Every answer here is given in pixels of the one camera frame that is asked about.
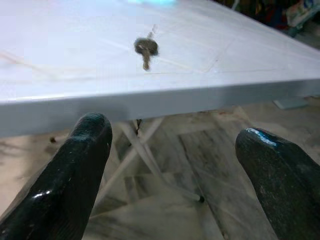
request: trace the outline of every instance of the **white surface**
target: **white surface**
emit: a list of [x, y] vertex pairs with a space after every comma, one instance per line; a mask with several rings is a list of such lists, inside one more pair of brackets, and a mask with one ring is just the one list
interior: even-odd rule
[[320, 94], [317, 50], [208, 0], [2, 0], [0, 29], [0, 136]]

